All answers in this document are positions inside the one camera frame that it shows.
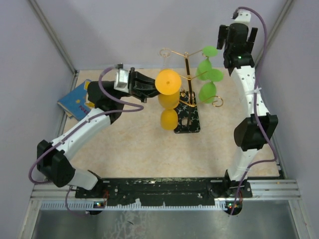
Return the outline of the orange goblet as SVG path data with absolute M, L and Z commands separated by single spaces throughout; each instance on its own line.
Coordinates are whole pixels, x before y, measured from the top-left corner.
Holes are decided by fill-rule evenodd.
M 155 87 L 163 95 L 173 95 L 181 87 L 181 77 L 174 70 L 164 69 L 157 75 Z
M 178 106 L 179 97 L 180 97 L 179 91 L 177 91 L 176 93 L 172 95 L 159 94 L 158 101 L 163 108 L 170 110 Z
M 178 126 L 178 115 L 174 109 L 165 109 L 160 116 L 161 127 L 165 130 L 174 130 Z

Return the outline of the green goblet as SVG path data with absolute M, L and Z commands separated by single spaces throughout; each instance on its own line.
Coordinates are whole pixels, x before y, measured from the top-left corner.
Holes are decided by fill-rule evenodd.
M 204 60 L 199 63 L 196 70 L 196 75 L 200 80 L 206 80 L 208 72 L 212 69 L 210 57 L 215 57 L 218 54 L 218 50 L 214 46 L 205 46 L 202 50 Z
M 224 73 L 218 69 L 211 68 L 204 70 L 204 73 L 198 77 L 202 81 L 207 81 L 200 88 L 198 97 L 204 104 L 211 104 L 216 96 L 217 88 L 215 82 L 223 80 Z

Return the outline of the gold wine glass rack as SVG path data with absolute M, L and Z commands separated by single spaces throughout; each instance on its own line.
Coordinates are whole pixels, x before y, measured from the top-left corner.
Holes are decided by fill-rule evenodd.
M 202 54 L 202 49 L 191 54 L 188 52 L 184 52 L 182 54 L 173 50 L 171 51 L 171 54 L 179 55 L 184 59 L 186 76 L 181 75 L 181 78 L 187 80 L 188 86 L 188 90 L 180 88 L 179 91 L 179 104 L 174 109 L 178 115 L 178 126 L 174 129 L 174 133 L 198 133 L 200 132 L 198 106 L 204 103 L 199 100 L 198 94 L 195 94 L 193 89 L 192 80 L 198 79 L 198 76 L 196 73 L 194 76 L 191 75 L 189 58 L 197 53 Z M 211 105 L 219 108 L 224 105 L 224 100 L 222 97 L 216 95 Z

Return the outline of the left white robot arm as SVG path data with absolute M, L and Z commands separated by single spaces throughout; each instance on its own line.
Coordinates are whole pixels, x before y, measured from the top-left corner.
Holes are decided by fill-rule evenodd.
M 104 81 L 103 77 L 111 71 L 105 69 L 98 81 L 92 81 L 87 88 L 88 100 L 94 104 L 90 112 L 60 137 L 37 145 L 37 160 L 32 166 L 42 173 L 56 187 L 80 187 L 94 198 L 101 196 L 104 186 L 102 179 L 90 170 L 76 169 L 70 163 L 79 149 L 104 128 L 113 124 L 122 113 L 143 110 L 143 105 L 124 101 L 123 97 L 134 97 L 142 103 L 159 95 L 155 80 L 134 68 L 123 69 L 118 65 L 115 79 Z

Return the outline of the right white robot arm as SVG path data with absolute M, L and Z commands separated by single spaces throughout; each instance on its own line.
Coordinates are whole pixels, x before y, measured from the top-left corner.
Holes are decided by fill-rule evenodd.
M 228 197 L 236 196 L 246 187 L 249 165 L 278 125 L 278 117 L 269 113 L 260 89 L 255 86 L 255 63 L 251 52 L 257 31 L 243 23 L 219 27 L 217 49 L 224 50 L 224 67 L 237 86 L 245 114 L 234 129 L 235 158 L 223 179 L 223 193 Z

